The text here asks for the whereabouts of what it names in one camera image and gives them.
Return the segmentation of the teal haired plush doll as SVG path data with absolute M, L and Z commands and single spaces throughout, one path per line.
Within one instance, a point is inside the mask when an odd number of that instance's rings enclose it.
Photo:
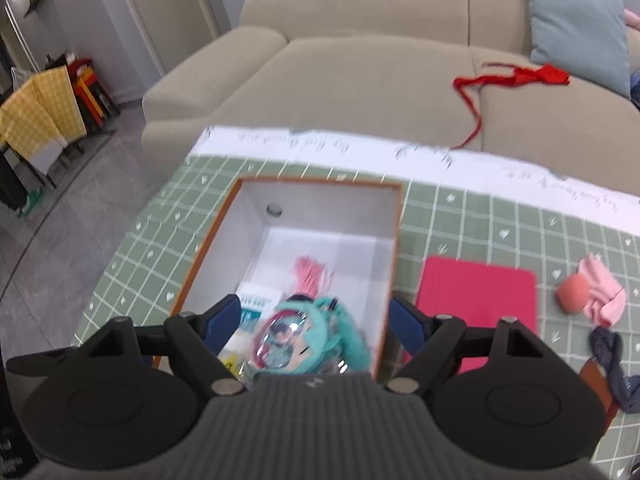
M 254 333 L 248 365 L 254 373 L 278 375 L 367 372 L 371 351 L 337 298 L 294 295 Z

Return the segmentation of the red ribbon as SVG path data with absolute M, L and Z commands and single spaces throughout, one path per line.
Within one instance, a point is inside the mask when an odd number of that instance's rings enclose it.
M 539 67 L 521 66 L 510 63 L 485 62 L 484 67 L 508 68 L 507 74 L 484 74 L 475 78 L 457 77 L 452 81 L 452 88 L 458 96 L 465 102 L 473 118 L 475 127 L 471 133 L 454 150 L 462 150 L 469 145 L 480 134 L 483 128 L 483 116 L 480 109 L 474 104 L 469 96 L 469 88 L 481 89 L 485 86 L 500 88 L 520 88 L 529 84 L 543 84 L 544 86 L 568 86 L 570 84 L 570 73 L 562 68 L 551 64 L 544 64 Z

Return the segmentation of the red box lid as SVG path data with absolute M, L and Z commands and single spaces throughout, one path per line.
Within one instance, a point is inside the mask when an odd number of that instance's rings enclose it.
M 428 318 L 449 314 L 469 327 L 493 328 L 505 316 L 537 330 L 537 278 L 533 272 L 454 260 L 427 258 L 413 302 L 396 295 L 390 302 L 390 330 L 408 363 L 422 349 L 432 330 Z

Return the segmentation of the orange white open box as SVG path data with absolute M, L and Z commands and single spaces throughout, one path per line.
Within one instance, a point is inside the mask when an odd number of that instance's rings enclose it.
M 294 295 L 336 300 L 380 369 L 395 277 L 402 187 L 373 180 L 242 177 L 208 228 L 172 310 L 202 313 L 235 292 L 250 312 L 228 352 Z

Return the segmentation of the coral foam ball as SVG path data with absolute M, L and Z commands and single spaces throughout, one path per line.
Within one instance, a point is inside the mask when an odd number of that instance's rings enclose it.
M 555 291 L 560 309 L 567 315 L 574 315 L 585 309 L 590 297 L 589 284 L 582 274 L 572 274 Z

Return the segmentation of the dark navy cloth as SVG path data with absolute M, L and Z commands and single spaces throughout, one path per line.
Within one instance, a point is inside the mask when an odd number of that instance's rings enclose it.
M 622 367 L 624 344 L 619 333 L 597 326 L 589 335 L 591 353 L 605 371 L 614 400 L 624 413 L 639 413 L 639 376 L 628 376 Z

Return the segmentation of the pink cloth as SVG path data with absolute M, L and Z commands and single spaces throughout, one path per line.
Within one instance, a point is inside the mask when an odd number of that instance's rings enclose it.
M 623 316 L 626 290 L 614 278 L 599 256 L 589 254 L 580 260 L 578 274 L 588 285 L 584 313 L 594 325 L 613 327 Z

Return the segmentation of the green checked tablecloth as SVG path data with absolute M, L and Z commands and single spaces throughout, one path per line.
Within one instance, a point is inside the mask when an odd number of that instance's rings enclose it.
M 74 335 L 109 318 L 168 317 L 205 234 L 240 177 L 397 182 L 404 189 L 394 287 L 413 295 L 431 256 L 514 266 L 537 278 L 542 338 L 570 365 L 588 358 L 589 323 L 562 315 L 555 287 L 595 255 L 624 286 L 615 328 L 639 370 L 639 201 L 544 167 L 350 134 L 209 127 L 116 250 Z

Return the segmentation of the red storage rack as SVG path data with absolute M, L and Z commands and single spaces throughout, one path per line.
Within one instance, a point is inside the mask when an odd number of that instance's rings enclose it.
M 98 131 L 107 119 L 120 115 L 118 105 L 102 84 L 91 58 L 78 58 L 67 65 L 67 71 L 81 117 L 89 131 Z

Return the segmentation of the yellow checked cloth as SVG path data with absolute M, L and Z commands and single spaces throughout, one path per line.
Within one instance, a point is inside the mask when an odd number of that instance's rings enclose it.
M 64 67 L 30 77 L 1 105 L 1 140 L 41 172 L 86 135 Z

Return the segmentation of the beige sofa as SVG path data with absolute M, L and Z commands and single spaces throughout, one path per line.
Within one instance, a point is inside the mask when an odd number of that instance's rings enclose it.
M 525 65 L 527 0 L 245 0 L 240 24 L 142 106 L 145 156 L 172 174 L 209 125 L 360 133 L 533 162 L 634 194 L 639 113 L 593 82 L 472 92 L 454 78 Z

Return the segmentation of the blue anime print cushion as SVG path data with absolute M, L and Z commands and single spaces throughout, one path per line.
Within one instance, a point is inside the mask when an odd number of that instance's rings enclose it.
M 640 110 L 640 70 L 630 76 L 630 100 Z

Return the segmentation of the light blue cushion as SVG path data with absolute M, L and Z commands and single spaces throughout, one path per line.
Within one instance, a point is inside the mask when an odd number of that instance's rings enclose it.
M 630 98 L 623 0 L 528 0 L 529 58 Z

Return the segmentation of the pink plush on sofa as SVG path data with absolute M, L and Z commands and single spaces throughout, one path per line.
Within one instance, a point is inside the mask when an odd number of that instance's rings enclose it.
M 624 10 L 624 14 L 626 25 L 635 30 L 640 30 L 640 16 L 628 9 Z

